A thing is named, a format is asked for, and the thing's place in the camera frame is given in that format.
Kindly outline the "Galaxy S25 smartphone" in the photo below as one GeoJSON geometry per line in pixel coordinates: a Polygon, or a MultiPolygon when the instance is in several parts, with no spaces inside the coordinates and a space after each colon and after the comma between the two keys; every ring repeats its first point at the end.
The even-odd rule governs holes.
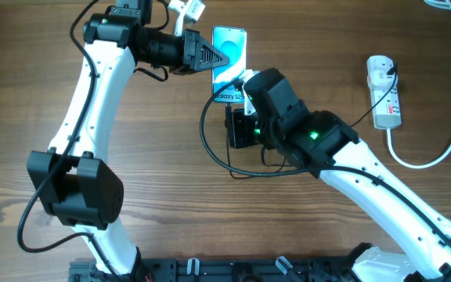
{"type": "Polygon", "coordinates": [[[212,94],[237,79],[246,70],[247,32],[240,27],[214,26],[212,44],[229,62],[212,70],[212,94]]]}

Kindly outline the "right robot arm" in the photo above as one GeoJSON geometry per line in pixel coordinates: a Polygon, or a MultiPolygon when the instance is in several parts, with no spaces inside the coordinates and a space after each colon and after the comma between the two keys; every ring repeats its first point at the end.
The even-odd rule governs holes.
{"type": "Polygon", "coordinates": [[[230,129],[241,147],[276,150],[293,173],[311,173],[343,193],[401,248],[414,270],[404,279],[451,281],[451,221],[418,197],[336,114],[309,111],[276,69],[244,71],[229,81],[255,110],[236,110],[230,129]]]}

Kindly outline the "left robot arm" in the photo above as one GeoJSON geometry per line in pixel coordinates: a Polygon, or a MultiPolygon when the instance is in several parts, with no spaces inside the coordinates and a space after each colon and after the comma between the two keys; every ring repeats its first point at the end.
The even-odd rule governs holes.
{"type": "Polygon", "coordinates": [[[225,66],[228,57],[191,29],[204,11],[201,1],[165,2],[174,30],[151,27],[152,2],[118,1],[104,13],[84,10],[80,77],[60,129],[45,152],[34,151],[27,171],[31,200],[82,237],[94,254],[75,263],[72,281],[152,281],[154,270],[128,239],[120,213],[124,186],[107,164],[110,133],[128,80],[135,72],[186,75],[225,66]]]}

